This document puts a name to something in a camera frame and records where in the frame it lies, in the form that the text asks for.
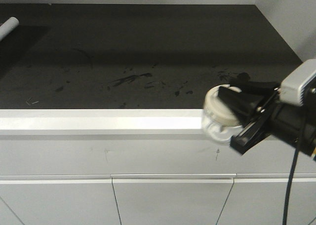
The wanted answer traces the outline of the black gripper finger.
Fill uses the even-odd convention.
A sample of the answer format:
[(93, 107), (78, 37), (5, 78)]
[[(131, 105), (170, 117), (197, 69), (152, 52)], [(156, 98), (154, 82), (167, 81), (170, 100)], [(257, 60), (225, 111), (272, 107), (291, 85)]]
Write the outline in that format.
[(265, 110), (263, 114), (249, 123), (238, 135), (232, 136), (230, 147), (243, 155), (270, 136), (269, 122), (272, 113), (273, 109)]
[(255, 120), (277, 95), (277, 82), (231, 80), (220, 86), (219, 99), (233, 112), (243, 127)]

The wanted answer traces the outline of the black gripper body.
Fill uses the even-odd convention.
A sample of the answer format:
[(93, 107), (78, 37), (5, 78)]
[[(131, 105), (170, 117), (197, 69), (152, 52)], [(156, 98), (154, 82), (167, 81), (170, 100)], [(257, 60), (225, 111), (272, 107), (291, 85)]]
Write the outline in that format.
[(316, 150), (316, 93), (307, 90), (302, 107), (278, 102), (272, 105), (272, 112), (259, 132), (264, 138), (273, 135), (283, 142), (297, 147), (308, 156)]

